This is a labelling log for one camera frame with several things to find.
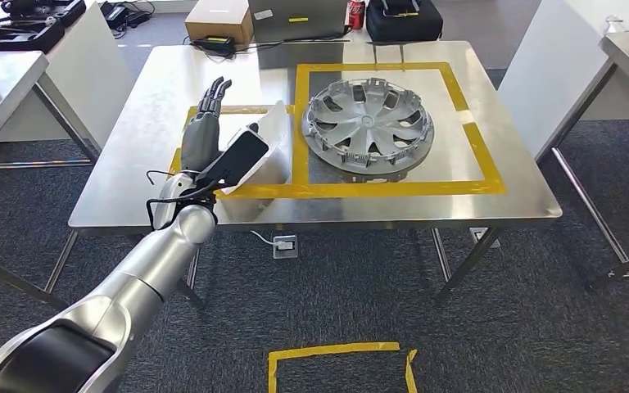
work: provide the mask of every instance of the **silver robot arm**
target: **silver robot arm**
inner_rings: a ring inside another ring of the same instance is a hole
[[[215,229],[213,192],[237,185],[269,150],[253,124],[218,151],[220,101],[229,86],[218,78],[184,130],[180,173],[147,202],[153,232],[83,299],[0,348],[0,393],[118,389],[137,343]]]
[[[83,299],[1,347],[0,391],[116,391],[136,345],[214,229],[206,207],[181,209]]]

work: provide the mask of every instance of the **robot forearm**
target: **robot forearm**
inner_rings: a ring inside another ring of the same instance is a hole
[[[116,390],[136,343],[214,228],[206,207],[184,207],[83,299],[13,337],[0,349],[0,391]]]

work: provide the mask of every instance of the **brown box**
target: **brown box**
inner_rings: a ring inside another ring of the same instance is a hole
[[[218,35],[250,43],[253,34],[247,0],[199,0],[184,24],[192,40]]]

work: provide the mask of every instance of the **floor socket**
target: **floor socket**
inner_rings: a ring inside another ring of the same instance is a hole
[[[473,244],[476,244],[481,239],[481,236],[483,236],[483,233],[486,233],[488,228],[469,228],[468,230],[471,232]],[[500,241],[495,240],[493,244],[491,244],[491,248],[500,248]]]
[[[274,236],[274,259],[297,258],[297,236]]]

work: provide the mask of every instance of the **silver hubcap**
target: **silver hubcap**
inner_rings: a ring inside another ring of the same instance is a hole
[[[420,97],[379,78],[330,84],[310,102],[302,130],[319,158],[357,174],[409,168],[434,136]]]

